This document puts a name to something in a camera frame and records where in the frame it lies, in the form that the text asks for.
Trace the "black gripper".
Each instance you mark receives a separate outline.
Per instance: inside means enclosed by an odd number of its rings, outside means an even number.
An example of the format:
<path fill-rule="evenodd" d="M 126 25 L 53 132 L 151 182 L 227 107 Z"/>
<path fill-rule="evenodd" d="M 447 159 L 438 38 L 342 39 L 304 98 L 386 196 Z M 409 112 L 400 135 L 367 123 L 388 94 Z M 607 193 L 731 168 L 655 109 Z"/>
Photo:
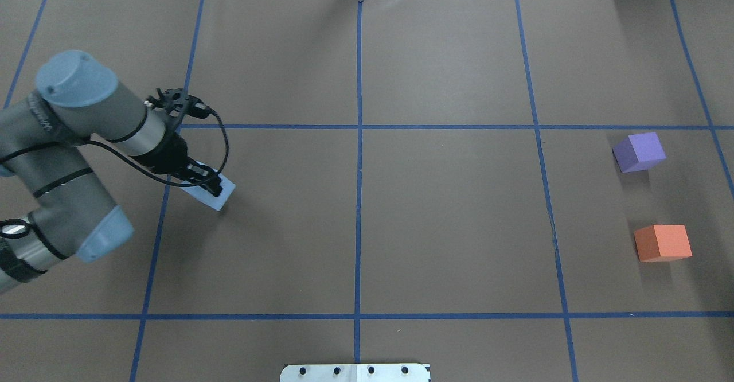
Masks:
<path fill-rule="evenodd" d="M 179 135 L 165 135 L 160 143 L 150 152 L 150 170 L 154 174 L 174 173 L 186 167 L 189 162 L 196 162 L 188 156 L 188 147 Z"/>

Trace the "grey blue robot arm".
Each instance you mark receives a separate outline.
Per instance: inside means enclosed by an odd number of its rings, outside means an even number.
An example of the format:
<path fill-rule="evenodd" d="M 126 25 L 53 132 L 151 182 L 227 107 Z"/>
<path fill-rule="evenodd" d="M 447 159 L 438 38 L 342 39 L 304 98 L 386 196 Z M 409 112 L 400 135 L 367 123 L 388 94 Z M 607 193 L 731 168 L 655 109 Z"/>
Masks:
<path fill-rule="evenodd" d="M 52 56 L 35 89 L 2 110 L 2 176 L 18 177 L 39 207 L 2 221 L 2 292 L 42 277 L 72 256 L 94 262 L 131 239 L 122 207 L 79 151 L 107 150 L 147 178 L 221 210 L 235 189 L 218 169 L 190 157 L 178 129 L 186 117 L 222 118 L 185 89 L 142 100 L 81 50 Z"/>

